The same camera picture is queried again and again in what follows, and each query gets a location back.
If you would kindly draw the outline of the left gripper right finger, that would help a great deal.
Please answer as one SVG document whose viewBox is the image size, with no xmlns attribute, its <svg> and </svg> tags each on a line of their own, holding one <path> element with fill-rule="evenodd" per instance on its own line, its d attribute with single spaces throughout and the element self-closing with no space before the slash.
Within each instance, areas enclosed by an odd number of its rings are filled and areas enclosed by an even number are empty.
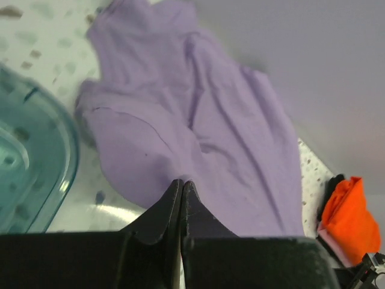
<svg viewBox="0 0 385 289">
<path fill-rule="evenodd" d="M 186 288 L 339 288 L 316 240 L 231 237 L 191 181 L 183 188 L 181 209 Z"/>
</svg>

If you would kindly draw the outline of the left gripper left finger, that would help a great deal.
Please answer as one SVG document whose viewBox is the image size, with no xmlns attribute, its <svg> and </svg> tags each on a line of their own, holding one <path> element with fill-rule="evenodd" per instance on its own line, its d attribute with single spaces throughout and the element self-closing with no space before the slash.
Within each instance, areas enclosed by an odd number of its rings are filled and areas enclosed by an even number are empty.
<svg viewBox="0 0 385 289">
<path fill-rule="evenodd" d="M 172 288 L 183 183 L 119 231 L 1 236 L 2 288 Z"/>
</svg>

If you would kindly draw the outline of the purple t shirt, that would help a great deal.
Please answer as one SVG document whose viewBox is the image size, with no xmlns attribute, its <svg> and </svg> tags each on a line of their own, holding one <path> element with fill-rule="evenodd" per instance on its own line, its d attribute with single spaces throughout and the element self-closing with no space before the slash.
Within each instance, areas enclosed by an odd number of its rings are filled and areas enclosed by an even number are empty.
<svg viewBox="0 0 385 289">
<path fill-rule="evenodd" d="M 149 208 L 175 179 L 238 236 L 301 236 L 297 136 L 267 76 L 237 63 L 185 1 L 113 1 L 88 30 L 101 78 L 85 123 L 111 186 Z"/>
</svg>

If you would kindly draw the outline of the folded pink t shirt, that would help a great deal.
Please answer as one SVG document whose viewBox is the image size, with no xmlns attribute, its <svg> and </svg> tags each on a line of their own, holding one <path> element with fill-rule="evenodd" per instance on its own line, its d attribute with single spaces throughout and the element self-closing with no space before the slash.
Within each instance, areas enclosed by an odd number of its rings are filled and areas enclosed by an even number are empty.
<svg viewBox="0 0 385 289">
<path fill-rule="evenodd" d="M 320 224 L 317 228 L 317 238 L 327 252 L 342 266 L 352 267 L 352 263 L 346 256 L 345 252 L 328 233 L 328 231 Z"/>
</svg>

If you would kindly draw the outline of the folded orange t shirt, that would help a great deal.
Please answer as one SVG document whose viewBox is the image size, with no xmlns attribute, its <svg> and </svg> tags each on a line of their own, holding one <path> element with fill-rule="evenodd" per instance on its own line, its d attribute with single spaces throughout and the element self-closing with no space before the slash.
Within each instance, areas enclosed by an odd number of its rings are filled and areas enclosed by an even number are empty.
<svg viewBox="0 0 385 289">
<path fill-rule="evenodd" d="M 367 209 L 364 182 L 352 176 L 340 182 L 327 202 L 321 224 L 353 266 L 365 254 L 380 251 L 380 227 Z"/>
</svg>

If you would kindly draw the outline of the teal plastic bin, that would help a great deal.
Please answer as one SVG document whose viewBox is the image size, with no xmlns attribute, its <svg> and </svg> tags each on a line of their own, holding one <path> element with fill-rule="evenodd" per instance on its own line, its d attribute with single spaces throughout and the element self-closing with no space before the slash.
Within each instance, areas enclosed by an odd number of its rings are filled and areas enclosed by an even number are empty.
<svg viewBox="0 0 385 289">
<path fill-rule="evenodd" d="M 45 232 L 78 164 L 78 133 L 66 109 L 2 64 L 1 233 Z"/>
</svg>

